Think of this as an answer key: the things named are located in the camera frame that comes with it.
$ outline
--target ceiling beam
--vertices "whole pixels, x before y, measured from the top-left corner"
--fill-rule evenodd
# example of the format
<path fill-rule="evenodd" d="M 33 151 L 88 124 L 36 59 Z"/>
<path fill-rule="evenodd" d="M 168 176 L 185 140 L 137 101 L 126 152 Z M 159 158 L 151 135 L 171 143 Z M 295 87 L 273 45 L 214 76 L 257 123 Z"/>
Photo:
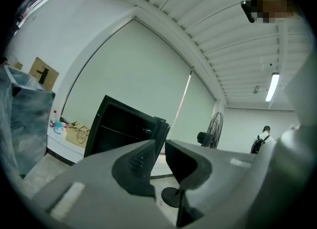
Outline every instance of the ceiling beam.
<path fill-rule="evenodd" d="M 145 0 L 122 1 L 138 6 L 140 11 L 136 12 L 136 18 L 178 52 L 194 68 L 194 71 L 207 86 L 212 96 L 226 105 L 224 91 L 215 72 L 186 32 L 164 12 Z"/>
<path fill-rule="evenodd" d="M 259 58 L 265 55 L 275 55 L 278 53 L 278 45 L 253 47 L 249 50 L 242 50 L 235 53 L 229 53 L 218 57 L 212 57 L 211 54 L 205 55 L 208 62 L 214 65 L 226 64 L 232 61 L 243 60 L 245 58 Z"/>
<path fill-rule="evenodd" d="M 238 0 L 221 0 L 221 2 L 222 4 L 219 4 L 219 0 L 203 0 L 179 19 L 177 24 L 186 27 L 186 32 L 189 32 L 211 16 L 239 4 Z"/>
<path fill-rule="evenodd" d="M 265 24 L 265 26 L 266 27 L 258 25 L 248 25 L 243 28 L 238 28 L 237 30 L 222 34 L 221 36 L 217 36 L 216 38 L 208 42 L 202 43 L 200 44 L 200 47 L 202 48 L 202 50 L 205 50 L 205 54 L 207 54 L 209 52 L 213 52 L 223 48 L 224 45 L 228 46 L 230 44 L 234 44 L 237 41 L 242 40 L 243 38 L 256 39 L 259 37 L 259 34 L 261 35 L 261 37 L 273 35 L 278 36 L 276 25 Z"/>
<path fill-rule="evenodd" d="M 268 105 L 268 109 L 272 108 L 274 104 L 274 100 L 276 98 L 276 94 L 281 90 L 278 85 L 283 82 L 284 72 L 286 68 L 287 62 L 287 50 L 288 50 L 288 28 L 287 23 L 285 21 L 279 21 L 277 23 L 278 35 L 279 35 L 279 57 L 278 57 L 278 67 L 277 71 L 279 72 L 279 81 L 277 84 L 277 89 L 272 97 Z"/>
<path fill-rule="evenodd" d="M 293 107 L 285 105 L 284 103 L 276 103 L 273 108 L 268 109 L 267 103 L 264 102 L 231 102 L 227 103 L 228 108 L 237 108 L 237 109 L 260 109 L 260 110 L 278 110 L 278 111 L 294 111 Z"/>
<path fill-rule="evenodd" d="M 236 47 L 241 46 L 241 44 L 243 44 L 243 43 L 253 42 L 256 40 L 264 40 L 267 38 L 274 38 L 274 37 L 278 37 L 278 35 L 270 35 L 270 36 L 257 37 L 257 38 L 251 38 L 251 39 L 240 39 L 240 40 L 237 40 L 237 42 L 234 42 L 233 44 L 229 44 L 229 45 L 223 46 L 222 48 L 212 49 L 211 51 L 205 52 L 204 55 L 209 55 L 209 54 L 212 54 L 214 52 L 225 50 L 225 49 L 228 49 L 228 48 L 234 47 L 234 46 L 236 46 Z"/>
<path fill-rule="evenodd" d="M 214 70 L 216 72 L 216 75 L 219 77 L 219 78 L 224 78 L 224 77 L 231 77 L 232 75 L 236 75 L 236 74 L 240 74 L 240 75 L 248 75 L 250 74 L 250 72 L 254 73 L 254 72 L 258 72 L 258 71 L 261 71 L 263 72 L 264 71 L 264 62 L 260 63 L 259 61 L 256 61 L 258 62 L 258 64 L 252 64 L 252 65 L 241 65 L 241 66 L 235 66 L 234 68 L 226 68 L 226 69 L 216 69 L 214 66 Z M 277 67 L 277 61 L 276 63 L 274 62 L 272 64 L 272 67 Z"/>
<path fill-rule="evenodd" d="M 240 13 L 239 15 L 234 15 L 231 18 L 222 17 L 221 19 L 218 15 L 214 16 L 211 21 L 215 21 L 217 24 L 214 23 L 207 23 L 204 24 L 204 30 L 200 33 L 194 33 L 192 36 L 192 40 L 194 40 L 197 44 L 203 45 L 208 43 L 209 41 L 218 38 L 227 33 L 231 33 L 237 27 L 246 27 L 249 24 L 246 23 L 246 16 L 244 13 Z"/>
<path fill-rule="evenodd" d="M 253 84 L 253 86 L 260 85 L 263 83 L 266 83 L 267 77 L 253 77 L 253 78 L 244 78 L 242 80 L 224 80 L 221 81 L 221 84 L 223 87 L 229 86 L 229 85 L 248 85 Z"/>
<path fill-rule="evenodd" d="M 216 74 L 218 75 L 219 71 L 227 71 L 227 70 L 233 70 L 233 68 L 239 68 L 239 67 L 250 67 L 250 63 L 252 65 L 258 65 L 258 64 L 266 64 L 266 63 L 272 63 L 277 64 L 278 54 L 273 55 L 267 55 L 264 57 L 250 57 L 250 58 L 244 58 L 244 59 L 238 59 L 235 61 L 229 61 L 226 63 L 219 63 L 219 64 L 213 64 L 212 68 L 215 70 Z"/>
<path fill-rule="evenodd" d="M 246 80 L 246 79 L 256 79 L 256 78 L 262 78 L 262 77 L 267 77 L 268 76 L 268 72 L 260 72 L 260 67 L 256 70 L 256 71 L 249 71 L 247 73 L 234 73 L 231 75 L 227 75 L 227 76 L 221 76 L 218 75 L 218 79 L 220 82 L 223 81 L 240 81 L 240 80 Z"/>

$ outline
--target bottle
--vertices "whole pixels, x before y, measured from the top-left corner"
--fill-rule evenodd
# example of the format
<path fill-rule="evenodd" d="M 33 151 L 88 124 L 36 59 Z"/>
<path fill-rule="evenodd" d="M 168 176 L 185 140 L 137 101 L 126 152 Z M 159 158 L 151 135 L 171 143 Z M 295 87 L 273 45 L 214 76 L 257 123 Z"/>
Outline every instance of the bottle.
<path fill-rule="evenodd" d="M 55 127 L 55 122 L 56 122 L 55 114 L 56 114 L 56 110 L 54 110 L 54 114 L 50 120 L 50 127 Z"/>

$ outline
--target ceiling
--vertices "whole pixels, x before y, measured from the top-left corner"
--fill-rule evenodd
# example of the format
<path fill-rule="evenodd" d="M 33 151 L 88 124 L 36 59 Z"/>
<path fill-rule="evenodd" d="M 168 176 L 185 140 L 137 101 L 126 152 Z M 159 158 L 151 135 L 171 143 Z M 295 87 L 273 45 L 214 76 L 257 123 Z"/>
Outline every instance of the ceiling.
<path fill-rule="evenodd" d="M 310 53 L 313 37 L 301 18 L 250 23 L 241 0 L 144 0 L 194 41 L 223 89 L 228 107 L 291 110 L 283 92 Z M 271 103 L 265 102 L 273 72 L 280 72 Z"/>

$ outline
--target smoke detector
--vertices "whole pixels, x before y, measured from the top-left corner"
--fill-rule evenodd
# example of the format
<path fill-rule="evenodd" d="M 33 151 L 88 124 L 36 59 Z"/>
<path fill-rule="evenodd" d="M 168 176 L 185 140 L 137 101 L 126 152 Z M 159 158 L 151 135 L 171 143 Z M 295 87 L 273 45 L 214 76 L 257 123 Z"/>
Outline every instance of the smoke detector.
<path fill-rule="evenodd" d="M 252 91 L 253 94 L 257 94 L 259 93 L 259 85 L 257 85 L 256 87 L 254 87 L 254 90 Z"/>

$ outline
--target electric fan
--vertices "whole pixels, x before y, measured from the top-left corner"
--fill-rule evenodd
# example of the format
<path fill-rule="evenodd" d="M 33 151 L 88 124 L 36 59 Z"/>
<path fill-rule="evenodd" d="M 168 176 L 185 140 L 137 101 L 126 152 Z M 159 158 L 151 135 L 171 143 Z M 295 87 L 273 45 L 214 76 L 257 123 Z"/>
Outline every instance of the electric fan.
<path fill-rule="evenodd" d="M 197 141 L 204 147 L 217 148 L 223 124 L 223 115 L 217 112 L 211 119 L 207 132 L 199 132 Z"/>

